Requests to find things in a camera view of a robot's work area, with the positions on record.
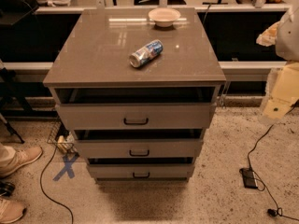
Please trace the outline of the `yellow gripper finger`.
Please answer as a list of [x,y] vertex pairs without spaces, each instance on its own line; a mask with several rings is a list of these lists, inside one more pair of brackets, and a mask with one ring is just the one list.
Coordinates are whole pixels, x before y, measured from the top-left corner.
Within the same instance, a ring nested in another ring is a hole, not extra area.
[[298,100],[299,62],[288,61],[283,67],[270,70],[258,121],[264,125],[278,122]]

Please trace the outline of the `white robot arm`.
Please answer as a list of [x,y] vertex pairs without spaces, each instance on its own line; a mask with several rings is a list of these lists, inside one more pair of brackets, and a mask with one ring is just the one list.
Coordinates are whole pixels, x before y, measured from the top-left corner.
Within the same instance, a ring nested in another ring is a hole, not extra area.
[[282,119],[299,100],[299,12],[290,8],[256,39],[265,47],[274,45],[286,63],[273,68],[267,77],[260,121],[271,124]]

